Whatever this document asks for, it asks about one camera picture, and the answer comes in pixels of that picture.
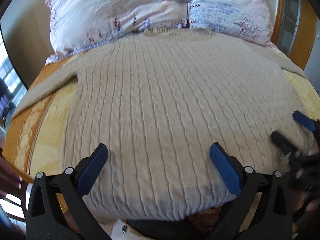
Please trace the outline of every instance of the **dark fabric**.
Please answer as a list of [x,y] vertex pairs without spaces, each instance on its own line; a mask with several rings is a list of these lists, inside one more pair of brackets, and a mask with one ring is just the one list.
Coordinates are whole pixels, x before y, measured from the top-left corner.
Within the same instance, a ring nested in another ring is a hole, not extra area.
[[188,221],[127,220],[127,224],[143,236],[157,240],[205,239]]

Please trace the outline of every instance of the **window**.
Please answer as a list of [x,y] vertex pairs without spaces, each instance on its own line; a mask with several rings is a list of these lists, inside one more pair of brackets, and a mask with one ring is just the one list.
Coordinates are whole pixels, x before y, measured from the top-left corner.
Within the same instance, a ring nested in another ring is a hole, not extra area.
[[8,86],[9,91],[13,93],[20,83],[20,78],[8,58],[8,53],[5,49],[2,36],[0,38],[0,62],[0,78]]
[[[11,194],[7,194],[5,197],[7,199],[12,200],[13,202],[17,203],[18,205],[21,205],[21,200],[17,197],[15,197]],[[17,205],[12,204],[10,202],[7,202],[4,199],[0,199],[0,204],[5,212],[12,214],[16,217],[25,218],[23,211],[22,211],[22,208],[18,207]]]
[[27,92],[8,57],[0,33],[0,126],[7,131],[11,116]]

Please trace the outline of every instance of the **yellow bedspread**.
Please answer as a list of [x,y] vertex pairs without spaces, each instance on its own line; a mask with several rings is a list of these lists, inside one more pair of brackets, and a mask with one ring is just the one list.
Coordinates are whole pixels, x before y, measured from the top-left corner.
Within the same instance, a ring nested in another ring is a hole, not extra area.
[[[75,57],[78,55],[45,66],[33,86]],[[320,98],[310,82],[287,70],[283,72],[295,87],[309,117],[320,119]],[[3,156],[25,180],[32,182],[38,171],[47,175],[62,172],[60,144],[76,90],[76,80],[71,80],[12,120]]]

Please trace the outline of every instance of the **pink pillowcase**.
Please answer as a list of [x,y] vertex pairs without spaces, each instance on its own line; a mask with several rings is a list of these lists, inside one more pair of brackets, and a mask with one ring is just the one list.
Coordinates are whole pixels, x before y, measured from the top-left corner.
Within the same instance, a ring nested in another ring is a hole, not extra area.
[[46,0],[51,10],[50,40],[55,53],[75,49],[148,27],[185,27],[188,0]]
[[191,0],[190,28],[216,32],[271,46],[273,27],[265,0]]

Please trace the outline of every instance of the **beige cable knit sweater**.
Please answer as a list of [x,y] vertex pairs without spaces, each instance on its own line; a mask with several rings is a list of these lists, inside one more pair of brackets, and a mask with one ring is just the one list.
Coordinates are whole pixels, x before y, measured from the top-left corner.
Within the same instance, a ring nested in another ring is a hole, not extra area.
[[100,221],[178,220],[233,198],[208,150],[258,172],[284,168],[273,130],[304,150],[311,134],[292,119],[305,112],[280,66],[288,60],[241,39],[208,31],[156,29],[75,57],[28,91],[16,113],[78,78],[65,129],[63,168],[99,143],[109,159],[84,197]]

